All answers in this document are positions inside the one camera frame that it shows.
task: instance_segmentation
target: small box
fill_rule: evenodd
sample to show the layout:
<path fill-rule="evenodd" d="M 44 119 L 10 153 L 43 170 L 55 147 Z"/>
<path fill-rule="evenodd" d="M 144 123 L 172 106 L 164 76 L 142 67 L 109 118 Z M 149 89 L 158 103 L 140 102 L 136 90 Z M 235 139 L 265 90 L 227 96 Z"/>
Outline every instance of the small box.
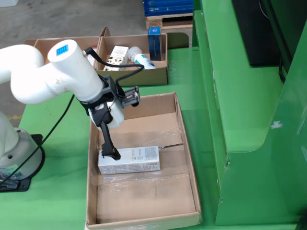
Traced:
<path fill-rule="evenodd" d="M 114 46 L 111 55 L 109 56 L 107 63 L 112 65 L 126 65 L 128 61 L 127 52 L 129 47 L 125 46 Z M 124 70 L 124 68 L 116 68 L 105 66 L 104 71 L 120 71 Z"/>
<path fill-rule="evenodd" d="M 102 175 L 136 173 L 160 170 L 159 147 L 139 147 L 118 149 L 121 158 L 116 161 L 103 157 L 99 152 L 98 168 Z"/>
<path fill-rule="evenodd" d="M 161 27 L 149 27 L 148 44 L 149 44 L 150 60 L 161 61 L 162 58 Z"/>

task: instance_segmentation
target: wooden pallet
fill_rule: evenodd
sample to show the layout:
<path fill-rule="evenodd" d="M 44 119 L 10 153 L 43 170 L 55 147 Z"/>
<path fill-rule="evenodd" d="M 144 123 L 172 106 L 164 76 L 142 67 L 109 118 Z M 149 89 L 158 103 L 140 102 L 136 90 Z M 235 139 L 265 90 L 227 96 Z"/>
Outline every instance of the wooden pallet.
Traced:
<path fill-rule="evenodd" d="M 193 23 L 192 13 L 170 14 L 145 17 L 146 28 L 160 26 L 162 29 L 191 28 Z"/>

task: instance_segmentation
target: blue box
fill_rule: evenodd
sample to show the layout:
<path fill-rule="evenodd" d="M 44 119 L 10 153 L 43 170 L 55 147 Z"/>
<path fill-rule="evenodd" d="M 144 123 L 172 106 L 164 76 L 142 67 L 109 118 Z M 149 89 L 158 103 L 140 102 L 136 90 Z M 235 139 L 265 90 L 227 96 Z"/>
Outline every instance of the blue box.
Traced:
<path fill-rule="evenodd" d="M 149 27 L 148 44 L 151 61 L 161 61 L 162 59 L 162 37 L 161 27 Z"/>

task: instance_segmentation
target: green metal frame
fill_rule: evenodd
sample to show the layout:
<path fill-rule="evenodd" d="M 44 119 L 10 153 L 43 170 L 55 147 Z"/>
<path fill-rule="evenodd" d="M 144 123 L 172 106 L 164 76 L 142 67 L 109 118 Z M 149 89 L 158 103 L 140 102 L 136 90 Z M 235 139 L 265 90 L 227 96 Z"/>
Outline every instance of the green metal frame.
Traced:
<path fill-rule="evenodd" d="M 200 51 L 220 188 L 215 224 L 297 222 L 307 211 L 307 26 L 282 85 L 277 68 L 248 66 L 231 0 L 194 2 L 192 45 Z M 254 77 L 258 82 L 250 84 Z M 240 81 L 247 92 L 235 92 Z M 253 108 L 266 110 L 256 116 Z M 251 136 L 256 144 L 237 150 L 240 140 L 225 133 L 232 121 L 251 132 L 253 127 L 239 123 L 247 117 L 264 131 Z"/>

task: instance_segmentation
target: blue label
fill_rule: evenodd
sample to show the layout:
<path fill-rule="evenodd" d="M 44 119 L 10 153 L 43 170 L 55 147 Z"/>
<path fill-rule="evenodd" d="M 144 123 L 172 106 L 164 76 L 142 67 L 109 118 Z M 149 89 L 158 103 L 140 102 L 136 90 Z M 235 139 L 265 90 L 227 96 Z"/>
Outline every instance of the blue label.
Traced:
<path fill-rule="evenodd" d="M 61 55 L 61 54 L 64 54 L 64 53 L 66 53 L 68 51 L 68 45 L 65 45 L 65 46 L 63 46 L 63 47 L 61 47 L 61 48 L 58 48 L 57 49 L 57 56 L 58 55 Z"/>

